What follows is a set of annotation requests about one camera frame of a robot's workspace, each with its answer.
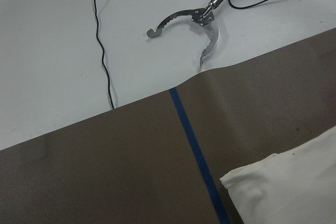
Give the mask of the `cream long-sleeve cat shirt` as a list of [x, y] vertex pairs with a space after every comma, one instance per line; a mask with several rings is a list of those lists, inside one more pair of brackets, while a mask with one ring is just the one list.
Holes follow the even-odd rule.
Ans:
[[220, 182], [243, 223], [335, 223], [335, 128]]

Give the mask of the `silver reacher grabber tool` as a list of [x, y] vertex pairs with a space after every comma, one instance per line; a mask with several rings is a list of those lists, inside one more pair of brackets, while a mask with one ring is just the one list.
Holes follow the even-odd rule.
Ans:
[[205, 49], [203, 49], [202, 54], [200, 56], [199, 66], [202, 68], [204, 59], [212, 52], [212, 50], [216, 47], [218, 39], [219, 39], [219, 26], [213, 14], [213, 11], [219, 7], [219, 5], [224, 0], [210, 0], [208, 5], [204, 8], [197, 9], [186, 9], [175, 12], [165, 19], [163, 19], [157, 26], [156, 30], [149, 29], [146, 32], [146, 35], [149, 38], [155, 38], [162, 34], [164, 27], [172, 20], [180, 17], [180, 16], [190, 16], [191, 21], [204, 27], [210, 29], [212, 32], [212, 36], [210, 38], [210, 42]]

